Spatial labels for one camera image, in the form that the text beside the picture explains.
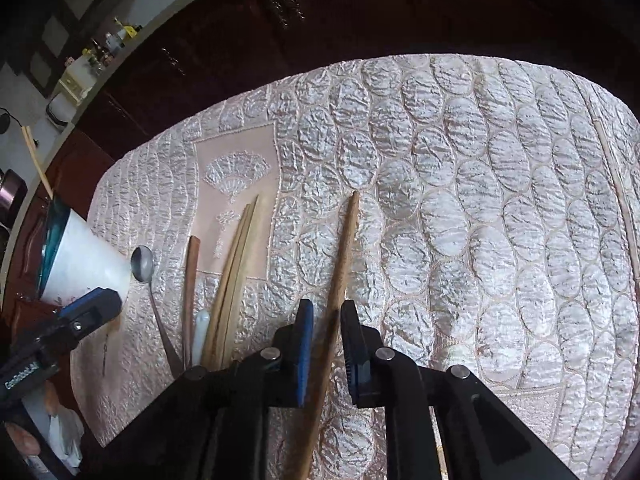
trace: spoon handle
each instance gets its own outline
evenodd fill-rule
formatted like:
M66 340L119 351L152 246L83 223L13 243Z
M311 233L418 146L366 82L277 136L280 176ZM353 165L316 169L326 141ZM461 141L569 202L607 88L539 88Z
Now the spoon handle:
M154 298L153 291L151 290L151 283L149 283L149 296L151 297L151 308L153 309L154 316L156 317L158 332L160 333L160 339L162 340L166 360L169 363L169 368L171 369L171 375L174 376L174 379L177 379L184 371L184 365L182 364L182 360L178 356L178 352L175 351L174 345L171 343L171 340L164 329L164 324L160 319L160 313L156 307L156 300Z

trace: screw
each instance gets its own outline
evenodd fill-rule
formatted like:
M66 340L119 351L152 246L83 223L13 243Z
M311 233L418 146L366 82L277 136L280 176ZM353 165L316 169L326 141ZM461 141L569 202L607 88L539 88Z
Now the screw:
M376 350L376 357L381 361L391 361L396 356L396 353L386 346L381 346Z
M267 348L264 348L260 352L260 357L262 357L263 359L267 359L267 361L273 361L274 359L280 357L280 350L278 350L275 346L269 346Z
M469 368L467 368L465 365L453 365L451 368L449 368L449 371L451 371L451 375L459 379L466 379L471 374Z

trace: spoon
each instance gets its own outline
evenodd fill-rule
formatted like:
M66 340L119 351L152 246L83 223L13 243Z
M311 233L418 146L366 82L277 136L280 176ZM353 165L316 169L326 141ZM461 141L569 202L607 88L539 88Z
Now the spoon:
M160 314L156 307L156 300L154 299L153 291L151 290L151 279L154 275L154 255L151 252L151 249L144 245L136 247L136 250L133 251L133 254L131 255L131 272L133 272L133 277L140 283L146 283L149 286L151 308L153 309L154 316L156 317L158 332L160 332L160 339L162 340L166 360L169 363L171 375L174 376L174 379L177 379L184 371L184 365L182 364L178 353L175 351L174 345L171 343L169 336L166 334L164 324L160 319Z

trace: quilted silver tablecloth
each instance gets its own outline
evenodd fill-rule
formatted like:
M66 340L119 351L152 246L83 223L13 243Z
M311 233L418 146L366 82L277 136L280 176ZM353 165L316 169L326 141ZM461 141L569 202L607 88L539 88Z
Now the quilted silver tablecloth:
M238 356L299 298L324 309L341 215L359 189L348 296L419 364L473 370L579 478L612 476L640 433L638 121L579 76L454 55L342 62L203 110L118 161L89 224L154 250L154 293L180 345L184 252L204 238L196 309L214 297L238 211L267 197ZM146 289L119 328L72 354L72 383L110 441L170 382ZM288 412L273 410L269 475ZM382 410L355 410L341 352L315 479L384 478Z

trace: black cable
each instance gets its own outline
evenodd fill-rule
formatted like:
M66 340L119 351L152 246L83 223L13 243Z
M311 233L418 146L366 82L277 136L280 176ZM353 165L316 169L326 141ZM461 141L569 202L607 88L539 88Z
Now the black cable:
M9 117L11 117L15 122L17 122L18 126L22 127L22 123L18 119L16 119L14 116L12 116L9 110L4 108L3 106L0 106L0 110L4 110L5 112L7 112L9 114Z

